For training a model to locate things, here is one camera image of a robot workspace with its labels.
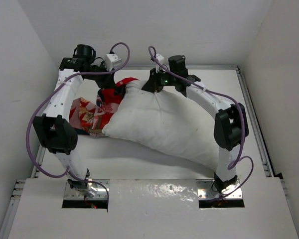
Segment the white pillow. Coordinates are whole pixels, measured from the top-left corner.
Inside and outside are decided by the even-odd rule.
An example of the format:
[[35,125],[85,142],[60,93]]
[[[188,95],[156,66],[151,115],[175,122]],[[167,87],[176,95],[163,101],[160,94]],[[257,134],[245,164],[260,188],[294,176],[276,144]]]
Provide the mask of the white pillow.
[[147,92],[142,90],[144,84],[133,80],[126,85],[126,93],[102,133],[216,170],[219,146],[212,116],[183,95]]

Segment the red patterned pillowcase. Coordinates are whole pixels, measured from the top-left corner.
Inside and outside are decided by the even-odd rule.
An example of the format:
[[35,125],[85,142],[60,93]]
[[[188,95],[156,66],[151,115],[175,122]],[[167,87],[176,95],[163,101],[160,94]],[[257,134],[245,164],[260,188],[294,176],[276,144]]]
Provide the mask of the red patterned pillowcase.
[[116,88],[100,89],[95,103],[83,97],[75,99],[69,113],[70,125],[81,135],[104,136],[102,129],[117,111],[127,84],[136,80],[127,77],[118,81],[115,84]]

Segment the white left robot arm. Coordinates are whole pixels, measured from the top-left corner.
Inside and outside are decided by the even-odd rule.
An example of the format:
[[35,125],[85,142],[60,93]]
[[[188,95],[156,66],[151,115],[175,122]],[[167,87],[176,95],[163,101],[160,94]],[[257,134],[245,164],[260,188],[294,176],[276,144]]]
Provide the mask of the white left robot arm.
[[77,45],[72,57],[63,58],[54,93],[42,115],[35,115],[32,121],[41,146],[60,161],[67,171],[70,188],[84,198],[99,195],[103,185],[91,179],[75,149],[78,134],[69,119],[72,102],[85,79],[95,81],[100,88],[114,87],[114,70],[122,63],[113,51],[106,54],[100,65],[93,64],[96,58],[95,49],[84,44]]

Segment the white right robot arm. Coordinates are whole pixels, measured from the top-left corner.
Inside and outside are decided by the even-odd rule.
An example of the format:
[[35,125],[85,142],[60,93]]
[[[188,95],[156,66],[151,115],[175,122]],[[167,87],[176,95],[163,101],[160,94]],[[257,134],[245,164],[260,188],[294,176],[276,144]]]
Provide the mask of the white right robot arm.
[[235,167],[249,134],[244,106],[230,96],[207,89],[200,78],[190,75],[183,55],[169,57],[168,67],[164,65],[164,57],[160,54],[151,57],[151,60],[156,63],[156,67],[151,69],[143,90],[158,93],[165,86],[173,86],[185,97],[198,103],[214,119],[219,164],[214,173],[212,189],[222,193],[235,184],[238,178]]

